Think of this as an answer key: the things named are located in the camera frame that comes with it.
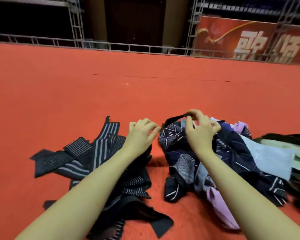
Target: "red carpet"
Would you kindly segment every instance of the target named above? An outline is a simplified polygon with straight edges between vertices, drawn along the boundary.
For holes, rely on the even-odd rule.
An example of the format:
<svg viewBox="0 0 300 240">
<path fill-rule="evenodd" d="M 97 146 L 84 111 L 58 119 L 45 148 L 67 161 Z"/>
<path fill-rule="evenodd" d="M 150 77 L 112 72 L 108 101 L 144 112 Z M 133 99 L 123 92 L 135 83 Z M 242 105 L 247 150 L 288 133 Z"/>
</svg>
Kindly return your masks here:
<svg viewBox="0 0 300 240">
<path fill-rule="evenodd" d="M 43 212 L 45 200 L 67 192 L 69 179 L 34 179 L 28 158 L 93 140 L 105 117 L 158 124 L 188 109 L 249 125 L 253 137 L 300 133 L 300 66 L 0 44 L 0 239 L 12 239 Z M 212 208 L 189 193 L 164 202 L 168 175 L 155 141 L 147 203 L 175 225 L 161 239 L 244 239 L 227 233 Z M 292 205 L 283 211 L 300 225 Z M 123 240 L 156 239 L 148 223 L 129 221 Z"/>
</svg>

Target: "metal beam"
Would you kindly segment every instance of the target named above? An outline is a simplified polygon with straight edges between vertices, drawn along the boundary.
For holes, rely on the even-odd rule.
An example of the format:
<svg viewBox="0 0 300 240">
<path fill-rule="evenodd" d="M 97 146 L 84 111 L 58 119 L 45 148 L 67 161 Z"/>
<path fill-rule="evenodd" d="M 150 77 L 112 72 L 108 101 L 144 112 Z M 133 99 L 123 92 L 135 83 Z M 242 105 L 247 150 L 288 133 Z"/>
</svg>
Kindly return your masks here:
<svg viewBox="0 0 300 240">
<path fill-rule="evenodd" d="M 26 3 L 26 4 L 57 6 L 57 7 L 69 6 L 66 1 L 61 1 L 61 0 L 0 0 L 0 2 Z"/>
</svg>

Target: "dark brown door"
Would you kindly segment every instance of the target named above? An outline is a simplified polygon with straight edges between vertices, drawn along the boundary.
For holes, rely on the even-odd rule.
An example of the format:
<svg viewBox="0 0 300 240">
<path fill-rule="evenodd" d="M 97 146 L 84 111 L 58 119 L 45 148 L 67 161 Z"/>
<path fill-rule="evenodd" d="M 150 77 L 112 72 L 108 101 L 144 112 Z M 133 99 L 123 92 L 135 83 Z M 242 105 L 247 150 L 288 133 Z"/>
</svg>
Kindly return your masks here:
<svg viewBox="0 0 300 240">
<path fill-rule="evenodd" d="M 104 0 L 104 5 L 108 42 L 162 46 L 165 0 Z M 111 48 L 127 50 L 118 45 Z M 147 52 L 148 48 L 132 46 L 131 50 Z"/>
</svg>

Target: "red banner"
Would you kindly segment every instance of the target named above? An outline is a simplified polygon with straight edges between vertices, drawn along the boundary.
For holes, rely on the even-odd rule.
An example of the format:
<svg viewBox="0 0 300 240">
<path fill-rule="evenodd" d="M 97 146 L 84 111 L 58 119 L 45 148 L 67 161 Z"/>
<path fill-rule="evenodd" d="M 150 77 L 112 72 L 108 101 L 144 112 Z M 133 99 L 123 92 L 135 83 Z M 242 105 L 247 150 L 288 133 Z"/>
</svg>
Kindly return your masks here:
<svg viewBox="0 0 300 240">
<path fill-rule="evenodd" d="M 274 23 L 202 16 L 192 46 L 202 51 L 192 54 L 254 60 L 263 54 L 275 27 Z"/>
<path fill-rule="evenodd" d="M 272 53 L 272 60 L 279 63 L 300 63 L 300 26 L 290 25 L 280 35 Z"/>
</svg>

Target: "person's right arm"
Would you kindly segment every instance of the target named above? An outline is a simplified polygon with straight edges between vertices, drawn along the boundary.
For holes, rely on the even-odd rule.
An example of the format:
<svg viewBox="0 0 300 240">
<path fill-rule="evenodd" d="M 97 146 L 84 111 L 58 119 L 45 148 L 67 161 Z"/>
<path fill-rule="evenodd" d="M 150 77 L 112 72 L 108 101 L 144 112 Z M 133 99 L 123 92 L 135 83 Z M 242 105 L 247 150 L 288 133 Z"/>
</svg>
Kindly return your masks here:
<svg viewBox="0 0 300 240">
<path fill-rule="evenodd" d="M 199 110 L 190 110 L 186 120 L 188 142 L 249 240 L 300 240 L 300 226 L 226 165 L 212 150 L 212 137 L 221 127 Z"/>
</svg>

